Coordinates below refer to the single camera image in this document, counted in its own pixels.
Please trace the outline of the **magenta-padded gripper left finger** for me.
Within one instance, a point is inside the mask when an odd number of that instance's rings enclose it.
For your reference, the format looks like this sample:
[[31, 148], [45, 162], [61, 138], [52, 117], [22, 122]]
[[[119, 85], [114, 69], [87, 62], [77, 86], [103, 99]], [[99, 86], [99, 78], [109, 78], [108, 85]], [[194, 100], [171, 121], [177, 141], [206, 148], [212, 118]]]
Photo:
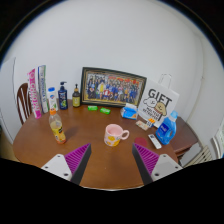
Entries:
[[91, 155], [91, 144], [83, 145], [66, 155], [56, 154], [42, 169], [79, 185]]

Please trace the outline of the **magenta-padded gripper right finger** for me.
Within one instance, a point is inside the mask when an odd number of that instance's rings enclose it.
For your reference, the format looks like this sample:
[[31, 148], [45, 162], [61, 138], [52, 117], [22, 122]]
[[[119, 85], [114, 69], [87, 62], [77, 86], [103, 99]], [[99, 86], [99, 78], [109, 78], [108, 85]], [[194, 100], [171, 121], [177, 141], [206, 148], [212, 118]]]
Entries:
[[182, 167], [167, 154], [158, 155], [136, 143], [132, 146], [132, 154], [144, 185], [182, 169]]

